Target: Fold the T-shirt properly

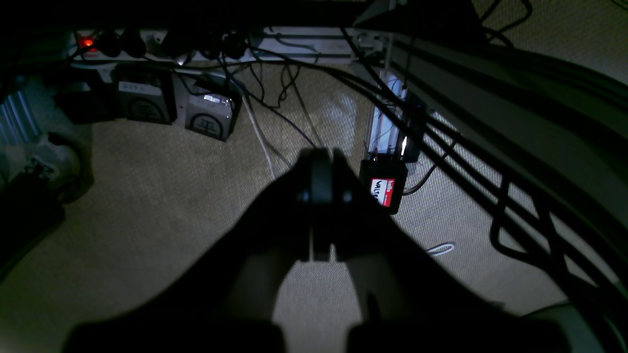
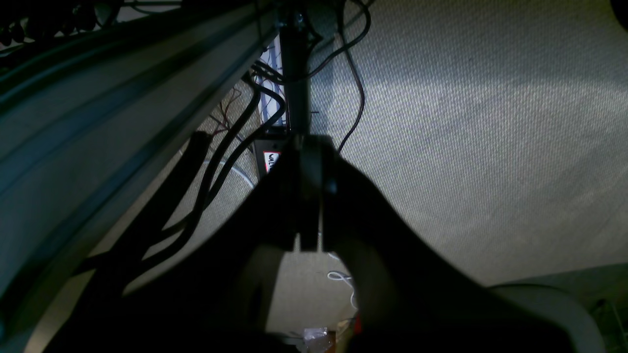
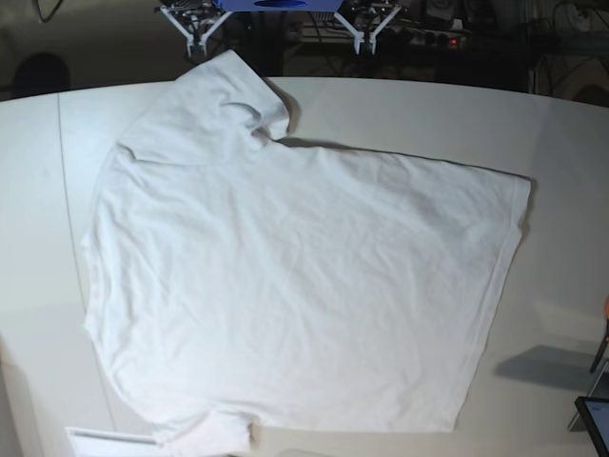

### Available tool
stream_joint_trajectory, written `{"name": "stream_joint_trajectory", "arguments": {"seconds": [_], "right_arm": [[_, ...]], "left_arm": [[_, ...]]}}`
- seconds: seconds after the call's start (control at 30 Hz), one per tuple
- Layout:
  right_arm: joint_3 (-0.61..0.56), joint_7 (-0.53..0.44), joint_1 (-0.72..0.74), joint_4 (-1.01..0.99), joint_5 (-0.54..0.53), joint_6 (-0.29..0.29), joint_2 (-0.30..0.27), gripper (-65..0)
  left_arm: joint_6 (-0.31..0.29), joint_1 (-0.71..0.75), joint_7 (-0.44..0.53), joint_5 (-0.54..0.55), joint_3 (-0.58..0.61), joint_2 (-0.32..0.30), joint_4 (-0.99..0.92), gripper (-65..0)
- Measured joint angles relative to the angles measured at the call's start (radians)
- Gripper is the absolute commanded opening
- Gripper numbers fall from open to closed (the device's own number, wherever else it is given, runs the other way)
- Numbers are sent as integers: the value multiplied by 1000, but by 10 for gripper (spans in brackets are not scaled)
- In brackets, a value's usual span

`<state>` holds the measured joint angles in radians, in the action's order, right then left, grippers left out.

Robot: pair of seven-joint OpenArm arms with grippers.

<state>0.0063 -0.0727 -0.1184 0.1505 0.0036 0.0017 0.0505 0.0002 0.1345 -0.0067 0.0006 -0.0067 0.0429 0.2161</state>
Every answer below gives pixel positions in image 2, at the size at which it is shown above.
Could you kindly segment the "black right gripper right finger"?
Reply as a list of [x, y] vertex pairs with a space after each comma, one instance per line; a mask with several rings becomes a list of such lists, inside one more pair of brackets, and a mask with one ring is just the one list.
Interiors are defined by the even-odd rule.
[[502, 299], [424, 243], [330, 138], [302, 138], [323, 246], [353, 278], [361, 328], [349, 353], [572, 353], [567, 331]]

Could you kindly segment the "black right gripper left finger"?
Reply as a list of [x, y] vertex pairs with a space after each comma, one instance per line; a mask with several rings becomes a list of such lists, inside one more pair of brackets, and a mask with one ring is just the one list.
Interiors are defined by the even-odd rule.
[[226, 353], [282, 351], [264, 332], [285, 251], [295, 237], [299, 143], [289, 142], [220, 229], [163, 275], [128, 295], [151, 268], [139, 235], [115, 246], [76, 310], [49, 344], [52, 353]]

